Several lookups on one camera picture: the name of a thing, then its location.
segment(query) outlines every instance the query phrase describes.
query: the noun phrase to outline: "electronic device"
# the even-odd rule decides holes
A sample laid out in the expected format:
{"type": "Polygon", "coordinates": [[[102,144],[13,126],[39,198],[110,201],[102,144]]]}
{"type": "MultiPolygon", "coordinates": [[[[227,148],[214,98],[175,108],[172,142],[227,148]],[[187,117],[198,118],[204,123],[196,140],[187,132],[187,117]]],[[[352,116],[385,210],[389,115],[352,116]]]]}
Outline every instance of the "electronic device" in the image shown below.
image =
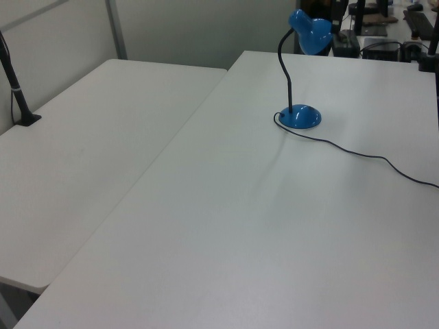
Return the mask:
{"type": "Polygon", "coordinates": [[[354,31],[340,31],[342,19],[348,0],[332,0],[331,4],[331,33],[333,34],[331,48],[335,57],[357,58],[359,56],[359,43],[354,31]]]}
{"type": "Polygon", "coordinates": [[[400,62],[410,63],[412,60],[419,61],[422,49],[418,42],[405,42],[401,47],[400,62]]]}
{"type": "Polygon", "coordinates": [[[388,0],[377,0],[378,11],[384,17],[389,16],[389,1],[388,0]]]}
{"type": "Polygon", "coordinates": [[[418,32],[421,40],[431,40],[433,25],[431,25],[423,12],[404,10],[404,17],[412,33],[418,32]]]}
{"type": "MultiPolygon", "coordinates": [[[[351,3],[350,5],[348,5],[348,13],[351,16],[355,16],[357,14],[357,4],[356,3],[351,3]]],[[[366,3],[364,6],[364,15],[369,15],[369,14],[378,14],[379,13],[379,9],[376,3],[366,3]]]]}
{"type": "Polygon", "coordinates": [[[407,10],[409,12],[421,12],[424,10],[424,6],[421,5],[420,3],[415,3],[414,5],[409,5],[407,7],[407,10]]]}
{"type": "Polygon", "coordinates": [[[364,39],[363,59],[398,62],[399,45],[393,39],[364,39]],[[383,42],[395,42],[382,45],[383,42]]]}
{"type": "Polygon", "coordinates": [[[358,58],[359,43],[354,31],[340,31],[334,34],[331,42],[334,57],[358,58]]]}
{"type": "MultiPolygon", "coordinates": [[[[377,0],[379,13],[383,17],[388,17],[388,0],[377,0]]],[[[370,29],[363,26],[364,8],[366,0],[357,1],[357,14],[355,15],[354,31],[358,36],[387,36],[385,26],[378,25],[376,28],[370,29]]]]}

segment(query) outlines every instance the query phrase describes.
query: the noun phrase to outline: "black box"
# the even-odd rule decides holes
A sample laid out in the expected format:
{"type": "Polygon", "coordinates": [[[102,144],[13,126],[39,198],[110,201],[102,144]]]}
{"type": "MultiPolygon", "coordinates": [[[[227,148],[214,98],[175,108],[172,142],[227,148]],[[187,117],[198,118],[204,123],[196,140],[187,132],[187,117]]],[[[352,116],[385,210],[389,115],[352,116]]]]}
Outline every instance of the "black box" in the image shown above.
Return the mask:
{"type": "Polygon", "coordinates": [[[398,62],[399,44],[394,39],[366,38],[364,39],[363,59],[365,60],[387,60],[398,62]],[[380,45],[384,42],[395,42],[380,45]]]}

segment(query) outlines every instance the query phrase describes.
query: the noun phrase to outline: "gooseneck lamp arm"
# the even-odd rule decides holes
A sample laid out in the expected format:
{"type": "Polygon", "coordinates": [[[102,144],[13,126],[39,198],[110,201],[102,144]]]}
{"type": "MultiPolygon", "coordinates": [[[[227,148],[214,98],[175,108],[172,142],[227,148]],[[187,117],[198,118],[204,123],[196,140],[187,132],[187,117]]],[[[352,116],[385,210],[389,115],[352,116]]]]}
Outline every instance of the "gooseneck lamp arm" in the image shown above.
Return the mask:
{"type": "Polygon", "coordinates": [[[282,46],[285,40],[288,39],[289,36],[291,36],[294,33],[294,29],[290,29],[286,35],[282,38],[282,40],[279,43],[279,46],[277,48],[277,57],[279,58],[279,62],[281,63],[282,70],[285,73],[285,76],[287,77],[287,84],[288,84],[288,112],[293,112],[293,99],[292,99],[292,85],[291,85],[291,78],[289,77],[287,68],[285,67],[285,64],[283,64],[282,60],[282,46]]]}

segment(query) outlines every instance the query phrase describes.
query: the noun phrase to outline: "lamp base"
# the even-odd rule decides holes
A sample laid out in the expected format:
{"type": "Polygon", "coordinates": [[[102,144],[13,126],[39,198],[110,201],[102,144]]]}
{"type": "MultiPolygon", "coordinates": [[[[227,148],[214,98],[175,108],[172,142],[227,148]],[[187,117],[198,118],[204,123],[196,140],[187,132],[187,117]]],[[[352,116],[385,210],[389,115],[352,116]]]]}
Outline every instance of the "lamp base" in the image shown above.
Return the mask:
{"type": "Polygon", "coordinates": [[[282,110],[279,121],[290,128],[307,129],[317,126],[322,121],[322,115],[311,106],[296,104],[292,113],[288,108],[282,110]]]}

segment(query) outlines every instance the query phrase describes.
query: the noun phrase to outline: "white folding table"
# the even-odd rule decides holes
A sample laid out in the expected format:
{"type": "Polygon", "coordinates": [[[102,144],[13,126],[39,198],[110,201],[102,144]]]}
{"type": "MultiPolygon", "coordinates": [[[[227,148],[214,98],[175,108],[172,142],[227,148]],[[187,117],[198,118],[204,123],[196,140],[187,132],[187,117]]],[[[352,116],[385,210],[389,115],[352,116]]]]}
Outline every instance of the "white folding table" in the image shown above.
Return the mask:
{"type": "MultiPolygon", "coordinates": [[[[433,74],[285,63],[304,134],[439,182],[433,74]]],[[[439,190],[285,133],[286,103],[245,52],[16,328],[437,328],[439,190]]]]}
{"type": "Polygon", "coordinates": [[[0,282],[43,292],[224,74],[109,60],[0,136],[0,282]]]}

